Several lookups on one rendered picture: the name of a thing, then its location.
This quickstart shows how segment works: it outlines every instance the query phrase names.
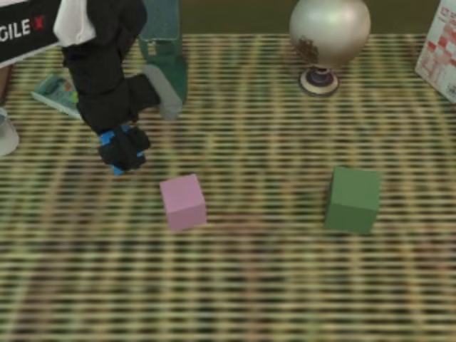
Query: white box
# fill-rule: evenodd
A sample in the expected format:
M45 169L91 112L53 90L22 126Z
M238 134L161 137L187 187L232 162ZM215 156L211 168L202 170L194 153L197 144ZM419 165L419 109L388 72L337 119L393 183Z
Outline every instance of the white box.
M415 72L456 103L456 0L441 0Z

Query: green cube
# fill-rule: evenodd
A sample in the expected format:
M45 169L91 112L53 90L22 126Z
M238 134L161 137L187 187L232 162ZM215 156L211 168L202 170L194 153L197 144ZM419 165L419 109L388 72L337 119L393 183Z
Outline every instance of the green cube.
M326 204L325 227L369 234L380 207L380 174L335 167Z

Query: green book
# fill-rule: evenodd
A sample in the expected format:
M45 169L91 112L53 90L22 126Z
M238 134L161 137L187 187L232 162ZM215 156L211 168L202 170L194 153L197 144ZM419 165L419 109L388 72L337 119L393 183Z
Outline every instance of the green book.
M78 93L72 82L63 76L51 75L40 82L31 93L32 97L59 112L81 119L77 108Z

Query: teal chair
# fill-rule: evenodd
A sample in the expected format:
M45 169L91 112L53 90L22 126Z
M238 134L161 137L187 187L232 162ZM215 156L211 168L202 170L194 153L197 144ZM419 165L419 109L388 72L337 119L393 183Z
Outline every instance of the teal chair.
M182 54L180 0L143 0L147 23L138 37L142 57L171 79L178 96L187 99L187 62Z

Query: cube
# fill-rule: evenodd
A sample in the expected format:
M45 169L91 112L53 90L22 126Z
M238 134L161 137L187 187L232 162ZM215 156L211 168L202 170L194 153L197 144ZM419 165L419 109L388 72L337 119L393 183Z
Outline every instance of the cube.
M368 234L380 207L380 174L335 167L326 203L325 227Z
M172 231L207 223L206 202L196 175L161 182L160 191Z

